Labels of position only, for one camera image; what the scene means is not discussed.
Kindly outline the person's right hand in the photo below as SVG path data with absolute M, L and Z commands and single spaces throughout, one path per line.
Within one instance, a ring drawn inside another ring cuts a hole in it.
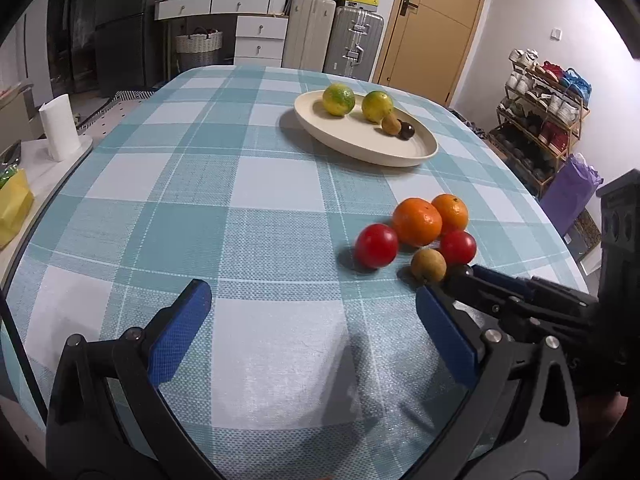
M 628 398 L 619 393 L 598 394 L 577 402 L 580 435 L 587 439 L 603 439 L 615 428 L 626 412 Z

